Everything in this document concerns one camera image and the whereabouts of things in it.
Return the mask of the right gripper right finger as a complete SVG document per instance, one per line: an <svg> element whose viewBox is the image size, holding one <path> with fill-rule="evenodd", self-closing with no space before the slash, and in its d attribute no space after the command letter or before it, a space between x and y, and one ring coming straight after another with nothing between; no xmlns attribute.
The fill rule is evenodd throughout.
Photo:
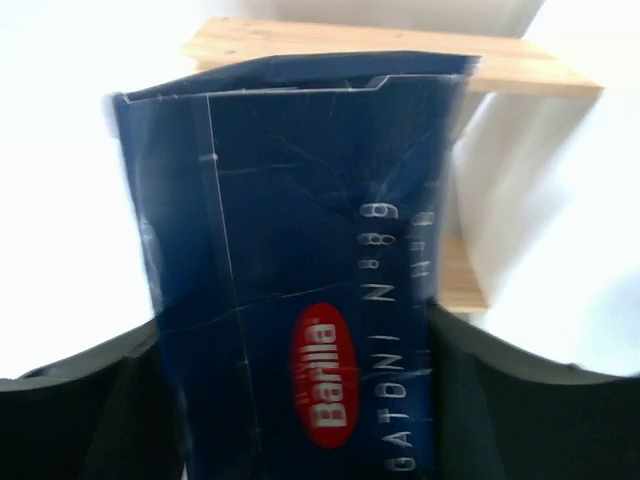
<svg viewBox="0 0 640 480"><path fill-rule="evenodd" d="M636 479L639 379L557 363L427 308L440 479Z"/></svg>

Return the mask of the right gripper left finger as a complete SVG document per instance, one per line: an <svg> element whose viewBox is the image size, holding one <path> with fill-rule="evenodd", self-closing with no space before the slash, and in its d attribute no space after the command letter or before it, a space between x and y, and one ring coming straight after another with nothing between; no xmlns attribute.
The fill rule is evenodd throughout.
<svg viewBox="0 0 640 480"><path fill-rule="evenodd" d="M1 382L4 479L180 479L184 468L151 322Z"/></svg>

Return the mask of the blue pasta box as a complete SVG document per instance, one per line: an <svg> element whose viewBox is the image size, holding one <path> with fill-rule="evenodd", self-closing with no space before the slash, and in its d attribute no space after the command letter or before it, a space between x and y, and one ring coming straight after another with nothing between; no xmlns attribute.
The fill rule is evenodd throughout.
<svg viewBox="0 0 640 480"><path fill-rule="evenodd" d="M271 56L112 98L192 479L430 479L425 307L476 58Z"/></svg>

